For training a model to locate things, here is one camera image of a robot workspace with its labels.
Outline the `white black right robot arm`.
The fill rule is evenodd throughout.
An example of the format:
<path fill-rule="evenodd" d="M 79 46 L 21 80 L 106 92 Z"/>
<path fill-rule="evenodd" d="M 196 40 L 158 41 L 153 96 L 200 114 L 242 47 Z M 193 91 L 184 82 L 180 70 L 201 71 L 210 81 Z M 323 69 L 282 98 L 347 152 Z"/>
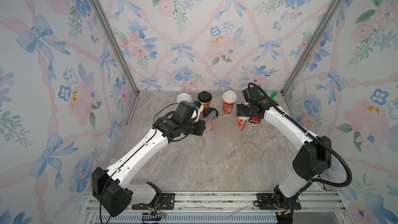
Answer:
<path fill-rule="evenodd" d="M 294 120 L 275 100 L 264 95 L 260 86 L 249 83 L 242 94 L 244 103 L 237 104 L 237 116 L 247 118 L 252 123 L 267 121 L 297 150 L 292 162 L 292 172 L 274 188 L 272 199 L 269 201 L 269 204 L 273 204 L 277 209 L 291 210 L 299 195 L 319 181 L 319 175 L 330 168 L 331 141 L 326 136 L 317 136 Z"/>

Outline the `back left white-lid cup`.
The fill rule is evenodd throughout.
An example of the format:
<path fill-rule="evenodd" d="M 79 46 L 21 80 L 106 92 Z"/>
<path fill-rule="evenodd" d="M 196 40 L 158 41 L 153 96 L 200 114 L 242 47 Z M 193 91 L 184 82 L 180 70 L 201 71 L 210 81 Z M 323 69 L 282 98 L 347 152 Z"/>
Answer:
<path fill-rule="evenodd" d="M 183 101 L 192 102 L 192 97 L 188 93 L 181 93 L 176 98 L 177 103 L 181 103 Z"/>

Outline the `aluminium corner post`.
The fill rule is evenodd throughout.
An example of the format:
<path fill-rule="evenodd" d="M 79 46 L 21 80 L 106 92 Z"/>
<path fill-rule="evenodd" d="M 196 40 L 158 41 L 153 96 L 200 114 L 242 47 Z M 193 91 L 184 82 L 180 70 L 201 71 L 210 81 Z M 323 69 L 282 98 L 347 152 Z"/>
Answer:
<path fill-rule="evenodd" d="M 308 57 L 311 55 L 313 50 L 316 48 L 319 39 L 322 37 L 324 32 L 329 27 L 331 19 L 337 14 L 338 9 L 343 1 L 344 0 L 331 0 L 330 4 L 328 5 L 328 7 L 324 13 L 324 17 L 321 19 L 317 28 L 313 32 L 313 36 L 310 39 L 308 46 L 304 49 L 301 57 L 298 59 L 297 64 L 295 65 L 294 69 L 292 70 L 292 73 L 288 77 L 287 82 L 285 83 L 284 87 L 280 91 L 283 96 L 285 96 L 286 93 L 290 90 L 290 88 L 292 88 L 294 80 L 299 75 L 299 73 L 300 73 L 302 67 L 304 66 L 304 64 L 306 63 Z"/>
<path fill-rule="evenodd" d="M 112 51 L 116 55 L 117 61 L 121 65 L 121 70 L 124 72 L 128 84 L 131 86 L 131 88 L 134 92 L 134 95 L 138 96 L 139 90 L 136 86 L 136 83 L 134 82 L 134 79 L 131 74 L 131 71 L 129 70 L 128 64 L 127 64 L 125 58 L 123 57 L 122 52 L 117 44 L 117 40 L 115 38 L 115 35 L 113 34 L 111 25 L 110 25 L 109 21 L 107 20 L 105 11 L 104 11 L 103 7 L 101 6 L 100 1 L 99 0 L 88 0 L 88 1 L 92 5 L 93 10 L 98 17 L 99 24 L 105 33 L 105 37 L 107 38 Z"/>

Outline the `green wrapped straws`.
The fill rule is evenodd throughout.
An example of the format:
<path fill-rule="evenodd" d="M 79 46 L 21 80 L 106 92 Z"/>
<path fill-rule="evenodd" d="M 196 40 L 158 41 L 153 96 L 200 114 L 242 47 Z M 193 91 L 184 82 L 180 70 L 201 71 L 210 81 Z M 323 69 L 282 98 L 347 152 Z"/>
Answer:
<path fill-rule="evenodd" d="M 273 99 L 278 95 L 277 91 L 273 91 L 271 93 L 267 93 L 261 86 L 257 86 L 261 99 Z"/>

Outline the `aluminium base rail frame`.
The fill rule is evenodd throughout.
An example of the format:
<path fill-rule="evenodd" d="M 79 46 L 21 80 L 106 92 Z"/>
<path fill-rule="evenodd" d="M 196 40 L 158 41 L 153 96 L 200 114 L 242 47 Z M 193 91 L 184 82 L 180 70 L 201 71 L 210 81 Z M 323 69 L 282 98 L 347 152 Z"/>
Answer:
<path fill-rule="evenodd" d="M 165 192 L 158 210 L 128 206 L 111 217 L 92 199 L 83 224 L 351 224 L 335 191 L 306 191 L 293 212 L 270 204 L 271 193 L 256 191 Z"/>

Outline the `black-lid red cup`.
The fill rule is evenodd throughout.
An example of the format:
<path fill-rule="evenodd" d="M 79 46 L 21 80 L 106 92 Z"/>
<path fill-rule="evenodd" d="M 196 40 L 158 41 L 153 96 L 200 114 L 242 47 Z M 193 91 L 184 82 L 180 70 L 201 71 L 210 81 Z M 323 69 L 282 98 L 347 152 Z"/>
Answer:
<path fill-rule="evenodd" d="M 210 107 L 212 95 L 208 91 L 202 91 L 198 94 L 198 101 L 203 105 L 204 110 Z"/>
<path fill-rule="evenodd" d="M 216 125 L 217 118 L 219 117 L 218 111 L 213 107 L 209 107 L 204 110 L 203 117 L 206 123 L 206 130 L 212 131 Z"/>

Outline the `white-lid red cup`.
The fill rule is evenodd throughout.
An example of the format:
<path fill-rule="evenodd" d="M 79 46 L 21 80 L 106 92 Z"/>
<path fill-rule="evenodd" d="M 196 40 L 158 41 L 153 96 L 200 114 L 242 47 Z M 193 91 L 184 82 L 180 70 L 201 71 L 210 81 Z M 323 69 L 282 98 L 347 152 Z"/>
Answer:
<path fill-rule="evenodd" d="M 247 124 L 249 119 L 250 119 L 249 117 L 244 117 L 244 116 L 241 116 L 241 117 L 237 116 L 236 117 L 240 132 L 244 130 L 244 128 L 245 128 L 245 126 L 246 126 L 246 124 Z"/>
<path fill-rule="evenodd" d="M 222 112 L 224 115 L 229 115 L 233 111 L 233 107 L 237 101 L 237 94 L 231 90 L 226 91 L 223 96 Z"/>

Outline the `red straw holder cup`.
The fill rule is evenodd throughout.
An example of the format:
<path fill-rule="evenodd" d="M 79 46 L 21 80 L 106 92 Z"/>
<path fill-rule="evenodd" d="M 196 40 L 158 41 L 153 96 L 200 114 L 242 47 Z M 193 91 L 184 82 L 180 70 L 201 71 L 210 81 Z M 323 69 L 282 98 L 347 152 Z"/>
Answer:
<path fill-rule="evenodd" d="M 248 121 L 250 123 L 260 123 L 270 106 L 268 99 L 263 100 L 260 96 L 252 98 L 246 106 L 246 112 L 250 118 Z"/>

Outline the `clear plastic carrier bag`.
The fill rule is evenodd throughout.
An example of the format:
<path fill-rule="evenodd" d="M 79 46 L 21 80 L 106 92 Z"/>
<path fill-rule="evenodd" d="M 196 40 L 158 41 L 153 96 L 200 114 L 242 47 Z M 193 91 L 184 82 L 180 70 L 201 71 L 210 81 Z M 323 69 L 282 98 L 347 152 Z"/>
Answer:
<path fill-rule="evenodd" d="M 115 127 L 109 145 L 108 164 L 113 164 L 127 154 L 145 136 L 147 131 L 140 124 L 134 128 L 132 125 Z M 238 122 L 233 114 L 221 115 L 217 118 L 212 131 L 205 129 L 201 137 L 206 141 L 204 156 L 209 165 L 216 165 L 223 157 L 240 143 Z"/>

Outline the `front black-lid red cup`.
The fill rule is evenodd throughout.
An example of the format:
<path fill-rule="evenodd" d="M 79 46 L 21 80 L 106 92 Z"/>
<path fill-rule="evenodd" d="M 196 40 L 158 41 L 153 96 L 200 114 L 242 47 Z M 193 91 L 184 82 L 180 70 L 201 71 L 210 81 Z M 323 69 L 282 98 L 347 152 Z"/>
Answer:
<path fill-rule="evenodd" d="M 219 117 L 218 111 L 213 107 L 209 107 L 204 110 L 203 117 L 206 123 L 206 130 L 212 131 L 216 125 L 217 118 Z"/>

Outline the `left aluminium corner post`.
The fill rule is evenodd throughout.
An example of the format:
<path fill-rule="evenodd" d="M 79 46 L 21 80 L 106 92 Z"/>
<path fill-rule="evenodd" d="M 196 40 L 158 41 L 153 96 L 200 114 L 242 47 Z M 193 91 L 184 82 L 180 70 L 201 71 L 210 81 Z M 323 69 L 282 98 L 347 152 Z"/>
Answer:
<path fill-rule="evenodd" d="M 117 44 L 117 40 L 115 38 L 115 35 L 113 34 L 111 25 L 110 25 L 109 21 L 107 20 L 105 11 L 104 11 L 103 7 L 101 6 L 100 1 L 99 0 L 88 0 L 88 1 L 92 5 L 93 10 L 98 17 L 99 24 L 105 33 L 105 37 L 107 38 L 112 51 L 116 55 L 117 61 L 121 65 L 121 70 L 124 72 L 128 84 L 131 86 L 131 88 L 134 92 L 134 95 L 138 96 L 139 90 L 136 86 L 136 83 L 134 82 L 134 79 L 131 74 L 131 71 L 129 70 L 128 64 L 127 64 L 125 58 L 123 57 L 122 52 Z"/>

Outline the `back black-lid red cup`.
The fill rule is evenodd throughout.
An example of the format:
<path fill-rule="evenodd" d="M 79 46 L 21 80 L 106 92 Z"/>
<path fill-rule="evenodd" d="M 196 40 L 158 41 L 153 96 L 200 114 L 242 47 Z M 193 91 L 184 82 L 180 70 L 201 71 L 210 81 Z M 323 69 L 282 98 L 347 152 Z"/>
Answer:
<path fill-rule="evenodd" d="M 208 91 L 202 91 L 198 94 L 198 101 L 203 105 L 204 110 L 210 107 L 212 95 Z"/>

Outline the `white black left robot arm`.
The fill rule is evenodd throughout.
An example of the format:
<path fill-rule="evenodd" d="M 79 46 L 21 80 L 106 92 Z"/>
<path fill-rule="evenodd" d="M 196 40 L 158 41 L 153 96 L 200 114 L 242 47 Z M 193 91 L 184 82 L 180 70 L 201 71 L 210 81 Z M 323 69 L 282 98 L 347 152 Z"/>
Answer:
<path fill-rule="evenodd" d="M 130 205 L 157 210 L 162 191 L 153 183 L 131 184 L 138 171 L 161 149 L 189 135 L 202 136 L 205 121 L 200 119 L 203 105 L 181 101 L 174 111 L 156 119 L 145 135 L 122 158 L 108 168 L 96 168 L 91 176 L 92 195 L 110 217 L 120 215 Z"/>

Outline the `right aluminium corner post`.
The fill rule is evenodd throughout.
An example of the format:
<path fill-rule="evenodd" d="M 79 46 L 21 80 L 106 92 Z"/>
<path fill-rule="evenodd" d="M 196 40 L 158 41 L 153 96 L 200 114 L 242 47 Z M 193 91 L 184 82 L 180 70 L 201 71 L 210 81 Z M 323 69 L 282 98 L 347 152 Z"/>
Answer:
<path fill-rule="evenodd" d="M 280 91 L 283 96 L 285 96 L 286 93 L 290 90 L 290 88 L 292 88 L 294 80 L 299 75 L 299 73 L 300 73 L 302 67 L 304 66 L 304 64 L 306 63 L 308 57 L 311 55 L 313 50 L 316 48 L 319 39 L 322 37 L 324 32 L 329 27 L 331 19 L 337 14 L 338 9 L 343 1 L 344 0 L 331 0 L 330 4 L 328 5 L 328 7 L 324 13 L 324 17 L 321 19 L 317 28 L 313 32 L 313 36 L 310 39 L 308 46 L 304 49 L 301 57 L 298 59 L 297 64 L 295 65 L 294 69 L 292 70 L 292 73 L 288 77 L 287 82 L 285 83 L 284 87 Z"/>

